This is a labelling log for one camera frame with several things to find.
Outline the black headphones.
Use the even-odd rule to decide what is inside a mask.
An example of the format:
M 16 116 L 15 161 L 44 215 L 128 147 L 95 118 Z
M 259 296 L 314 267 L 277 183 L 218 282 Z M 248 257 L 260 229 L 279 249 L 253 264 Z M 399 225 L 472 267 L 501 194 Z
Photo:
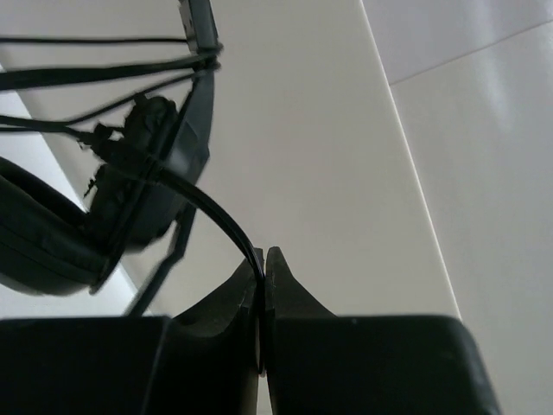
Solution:
M 161 238 L 171 224 L 194 217 L 185 196 L 157 187 L 173 167 L 179 181 L 197 183 L 209 158 L 214 74 L 222 49 L 208 1 L 179 6 L 189 55 L 169 61 L 103 67 L 43 67 L 7 70 L 3 91 L 74 86 L 175 72 L 190 81 L 184 103 L 158 94 L 158 85 L 116 100 L 112 111 L 131 105 L 121 126 L 98 124 L 81 131 L 87 115 L 64 121 L 4 116 L 4 132 L 46 132 L 69 136 L 91 150 L 100 167 L 82 210 L 61 192 L 8 159 L 1 161 L 1 283 L 14 291 L 66 296 L 98 290 L 124 253 Z

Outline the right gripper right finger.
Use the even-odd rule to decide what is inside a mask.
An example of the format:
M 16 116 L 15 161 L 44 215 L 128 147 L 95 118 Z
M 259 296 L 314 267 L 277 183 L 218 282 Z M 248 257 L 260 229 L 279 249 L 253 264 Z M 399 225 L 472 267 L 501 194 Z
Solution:
M 265 364 L 276 414 L 498 414 L 480 351 L 451 316 L 336 316 L 266 258 Z

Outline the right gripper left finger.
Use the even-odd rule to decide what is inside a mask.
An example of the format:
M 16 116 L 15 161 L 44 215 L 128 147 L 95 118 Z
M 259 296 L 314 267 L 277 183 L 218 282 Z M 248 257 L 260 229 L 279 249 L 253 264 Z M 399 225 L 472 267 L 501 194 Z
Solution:
M 247 262 L 176 317 L 1 323 L 4 414 L 253 414 L 256 281 Z

